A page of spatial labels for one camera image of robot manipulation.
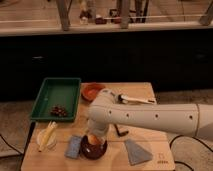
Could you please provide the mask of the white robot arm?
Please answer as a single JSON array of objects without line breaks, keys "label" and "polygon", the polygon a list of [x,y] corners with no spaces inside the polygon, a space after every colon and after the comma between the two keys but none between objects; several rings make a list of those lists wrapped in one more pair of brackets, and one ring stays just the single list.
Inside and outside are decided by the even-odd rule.
[{"label": "white robot arm", "polygon": [[213,141],[213,105],[118,103],[118,95],[101,90],[88,108],[88,130],[103,137],[110,124],[164,131]]}]

